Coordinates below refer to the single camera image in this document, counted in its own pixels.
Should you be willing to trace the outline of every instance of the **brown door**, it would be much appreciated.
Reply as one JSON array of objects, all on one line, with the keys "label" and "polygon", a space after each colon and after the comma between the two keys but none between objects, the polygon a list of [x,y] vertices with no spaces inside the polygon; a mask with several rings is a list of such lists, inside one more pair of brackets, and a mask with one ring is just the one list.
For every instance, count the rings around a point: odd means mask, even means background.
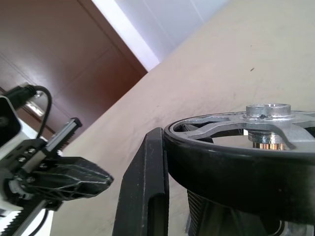
[{"label": "brown door", "polygon": [[52,132],[71,117],[89,127],[145,74],[91,0],[0,2],[0,87],[48,88]]}]

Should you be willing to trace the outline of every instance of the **beige table surface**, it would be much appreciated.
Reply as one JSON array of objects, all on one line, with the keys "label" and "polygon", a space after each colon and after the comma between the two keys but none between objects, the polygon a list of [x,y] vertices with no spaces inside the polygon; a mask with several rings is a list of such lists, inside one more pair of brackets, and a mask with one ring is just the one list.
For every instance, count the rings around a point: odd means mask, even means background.
[{"label": "beige table surface", "polygon": [[[315,110],[314,12],[313,0],[232,0],[65,150],[115,182],[96,198],[65,203],[51,235],[111,235],[124,171],[157,126],[252,103]],[[185,190],[171,180],[170,191],[169,235],[184,235]]]}]

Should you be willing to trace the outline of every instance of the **white wall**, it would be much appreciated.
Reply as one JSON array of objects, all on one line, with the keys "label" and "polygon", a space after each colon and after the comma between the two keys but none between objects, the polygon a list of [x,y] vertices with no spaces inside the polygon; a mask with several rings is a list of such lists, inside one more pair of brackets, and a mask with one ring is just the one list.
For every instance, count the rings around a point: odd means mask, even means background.
[{"label": "white wall", "polygon": [[114,0],[92,0],[147,71],[160,61]]},{"label": "white wall", "polygon": [[228,0],[116,0],[159,61]]},{"label": "white wall", "polygon": [[229,0],[93,0],[149,71]]}]

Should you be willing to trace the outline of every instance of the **black rubber tire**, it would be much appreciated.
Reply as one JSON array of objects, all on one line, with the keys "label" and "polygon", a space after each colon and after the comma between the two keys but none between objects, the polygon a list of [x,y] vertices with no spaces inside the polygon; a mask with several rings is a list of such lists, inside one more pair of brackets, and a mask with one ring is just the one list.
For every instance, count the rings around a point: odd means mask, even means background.
[{"label": "black rubber tire", "polygon": [[240,211],[315,224],[315,155],[222,147],[164,129],[168,169],[183,187]]}]

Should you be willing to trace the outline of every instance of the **metal screw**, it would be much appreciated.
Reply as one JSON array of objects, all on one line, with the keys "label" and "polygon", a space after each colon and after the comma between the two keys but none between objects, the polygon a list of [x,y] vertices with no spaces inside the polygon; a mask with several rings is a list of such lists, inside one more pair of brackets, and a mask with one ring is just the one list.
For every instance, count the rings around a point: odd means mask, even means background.
[{"label": "metal screw", "polygon": [[25,157],[20,157],[20,158],[18,159],[19,162],[25,162],[25,160],[26,160]]},{"label": "metal screw", "polygon": [[34,177],[28,177],[28,179],[26,180],[27,183],[33,183],[35,181]]},{"label": "metal screw", "polygon": [[21,181],[21,180],[22,180],[18,175],[15,175],[14,177],[15,177],[18,181]]},{"label": "metal screw", "polygon": [[40,164],[39,167],[45,169],[45,168],[47,168],[47,165],[45,163],[42,163],[42,164]]},{"label": "metal screw", "polygon": [[35,153],[36,152],[36,150],[34,149],[34,148],[30,148],[29,150],[28,150],[28,153],[31,153],[31,154],[33,154],[33,153]]},{"label": "metal screw", "polygon": [[39,98],[43,95],[43,92],[42,91],[37,91],[36,92],[36,95],[34,96],[35,98]]}]

